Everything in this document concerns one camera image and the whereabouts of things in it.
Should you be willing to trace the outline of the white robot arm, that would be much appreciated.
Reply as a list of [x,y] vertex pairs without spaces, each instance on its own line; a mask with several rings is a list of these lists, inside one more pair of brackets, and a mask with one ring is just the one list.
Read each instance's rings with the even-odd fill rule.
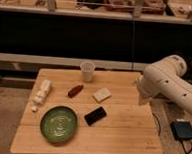
[[147,65],[136,81],[140,97],[162,94],[192,115],[192,85],[182,79],[187,68],[186,61],[174,54]]

